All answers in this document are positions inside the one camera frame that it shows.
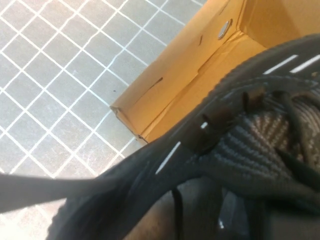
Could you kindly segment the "brown right gripper left finger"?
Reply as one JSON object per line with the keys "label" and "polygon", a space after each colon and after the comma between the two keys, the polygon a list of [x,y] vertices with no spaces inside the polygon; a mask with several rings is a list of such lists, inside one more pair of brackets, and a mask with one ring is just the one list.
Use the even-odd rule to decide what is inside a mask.
{"label": "brown right gripper left finger", "polygon": [[107,189],[107,178],[52,179],[1,174],[0,212],[11,212],[65,198],[94,195]]}

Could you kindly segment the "brown right gripper right finger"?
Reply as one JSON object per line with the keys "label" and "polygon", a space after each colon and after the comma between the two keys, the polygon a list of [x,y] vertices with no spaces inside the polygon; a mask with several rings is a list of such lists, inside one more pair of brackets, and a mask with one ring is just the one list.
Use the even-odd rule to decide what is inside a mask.
{"label": "brown right gripper right finger", "polygon": [[221,240],[318,240],[320,215],[282,202],[238,199],[223,205],[219,216]]}

